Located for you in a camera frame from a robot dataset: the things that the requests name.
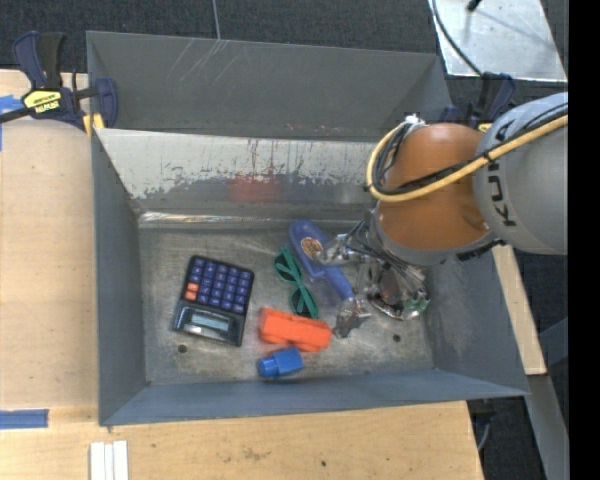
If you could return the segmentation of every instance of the yellow cable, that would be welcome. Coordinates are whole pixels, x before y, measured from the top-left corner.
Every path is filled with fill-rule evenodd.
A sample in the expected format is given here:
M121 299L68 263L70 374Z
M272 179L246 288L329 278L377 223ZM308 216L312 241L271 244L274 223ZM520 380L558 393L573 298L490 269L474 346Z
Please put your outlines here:
M371 193L371 195L373 197L375 197L376 199L378 199L379 201L385 201L387 203L400 203L402 201L408 201L410 199L415 199L416 197L421 197L423 195L430 194L431 192L441 189L442 187L449 185L450 183L453 183L453 182L459 180L460 178L463 178L463 177L467 176L468 174L471 174L472 172L477 171L478 169L480 169L480 167L483 167L484 165L488 164L489 162L492 162L496 158L500 158L502 155L505 155L505 154L509 153L510 151L512 151L516 148L519 148L520 146L523 146L524 144L527 144L528 142L531 142L532 140L537 139L538 137L541 137L543 135L551 133L552 131L557 130L558 128L561 128L563 126L566 126L567 122L568 122L568 115L564 115L562 117L554 119L553 121L550 121L549 123L544 124L544 125L536 128L535 130L532 130L528 133L525 133L524 135L521 135L517 139L507 141L504 144L502 144L501 146L494 148L493 150L491 150L489 152L489 158L485 158L484 156L476 158L471 163L465 165L462 169L459 169L458 171L453 172L453 173L449 174L448 176L445 176L444 178L427 185L426 187L422 187L422 188L413 190L411 192L406 192L404 194L392 194L392 195L382 194L381 192L378 192L378 190L373 186L373 166L376 162L376 158L380 154L380 151L382 150L384 145L389 141L389 139L391 138L393 133L400 126L402 126L402 124L401 124L401 125L397 126L396 128L394 128L393 130L391 130L389 133L387 133L387 135L385 135L380 140L378 145L372 151L371 157L369 159L369 163L367 164L366 183L367 183L367 186L369 187L369 192Z

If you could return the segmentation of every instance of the wooden table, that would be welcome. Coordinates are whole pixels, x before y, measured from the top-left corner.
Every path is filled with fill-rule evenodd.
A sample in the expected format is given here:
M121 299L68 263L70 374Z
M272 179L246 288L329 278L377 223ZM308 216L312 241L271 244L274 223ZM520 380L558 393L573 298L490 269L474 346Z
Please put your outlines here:
M0 96L28 87L0 70ZM89 445L117 440L133 480L484 478L463 401L100 427L89 138L28 117L3 132L0 409L48 408L49 426L0 432L0 479L88 478ZM515 258L494 254L525 369L544 373Z

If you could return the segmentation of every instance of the bin floor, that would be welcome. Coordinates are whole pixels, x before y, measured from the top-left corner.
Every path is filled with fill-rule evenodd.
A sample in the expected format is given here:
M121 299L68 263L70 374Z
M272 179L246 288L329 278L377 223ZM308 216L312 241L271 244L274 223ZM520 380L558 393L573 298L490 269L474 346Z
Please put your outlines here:
M258 317L264 306L292 313L289 294L294 285L281 281L273 258L289 245L290 222L235 224L161 223L140 225L140 251L145 327L147 381L189 384L254 380L258 359L281 348L258 336ZM328 234L349 227L317 224ZM192 336L172 329L175 309L191 256L206 256L255 272L242 346ZM353 282L355 267L343 272ZM308 284L318 302L320 320L333 327L339 299L325 281ZM372 317L347 338L333 336L329 348L303 353L304 369L297 377L411 371L433 367L431 346L422 320L391 319L370 307Z

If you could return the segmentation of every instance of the calculator keypad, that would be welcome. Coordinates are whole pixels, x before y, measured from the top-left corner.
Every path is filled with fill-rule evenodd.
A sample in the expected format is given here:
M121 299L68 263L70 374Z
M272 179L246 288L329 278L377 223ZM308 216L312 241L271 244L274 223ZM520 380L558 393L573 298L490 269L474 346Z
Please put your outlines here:
M182 298L238 315L247 312L253 272L201 256L194 256L187 272Z

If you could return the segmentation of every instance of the calculator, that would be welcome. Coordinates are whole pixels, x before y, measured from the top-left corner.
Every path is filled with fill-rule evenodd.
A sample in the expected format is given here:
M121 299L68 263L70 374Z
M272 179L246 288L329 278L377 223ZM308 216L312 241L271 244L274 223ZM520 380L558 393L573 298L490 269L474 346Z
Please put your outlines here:
M239 347L255 275L204 256L189 260L173 328Z

